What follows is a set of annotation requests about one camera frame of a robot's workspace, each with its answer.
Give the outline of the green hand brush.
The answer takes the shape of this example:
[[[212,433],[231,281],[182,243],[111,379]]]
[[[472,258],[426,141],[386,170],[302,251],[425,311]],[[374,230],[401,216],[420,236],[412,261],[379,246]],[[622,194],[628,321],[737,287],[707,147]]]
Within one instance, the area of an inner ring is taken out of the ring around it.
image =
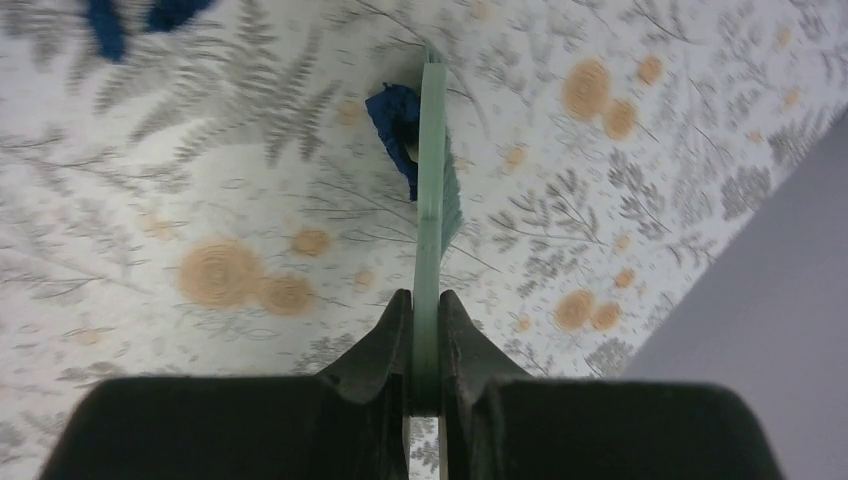
[[[438,420],[439,473],[451,472],[451,442],[458,435],[455,388],[451,384],[451,352],[446,320],[440,311],[443,244],[455,223],[444,212],[458,204],[456,176],[447,172],[450,153],[446,119],[448,68],[441,55],[425,50],[418,131],[417,237],[412,290],[410,411]]]

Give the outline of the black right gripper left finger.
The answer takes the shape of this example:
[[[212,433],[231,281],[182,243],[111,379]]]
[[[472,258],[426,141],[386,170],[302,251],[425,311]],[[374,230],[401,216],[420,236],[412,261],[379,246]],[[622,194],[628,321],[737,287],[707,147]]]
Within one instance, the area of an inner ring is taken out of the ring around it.
[[[78,404],[45,479],[405,479],[412,299],[313,375],[140,376]]]

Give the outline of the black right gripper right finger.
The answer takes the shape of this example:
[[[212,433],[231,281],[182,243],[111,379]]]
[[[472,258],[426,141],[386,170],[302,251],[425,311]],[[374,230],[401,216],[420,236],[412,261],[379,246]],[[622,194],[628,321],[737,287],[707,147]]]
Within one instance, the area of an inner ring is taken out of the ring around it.
[[[530,375],[440,296],[445,479],[779,479],[762,427],[708,383]]]

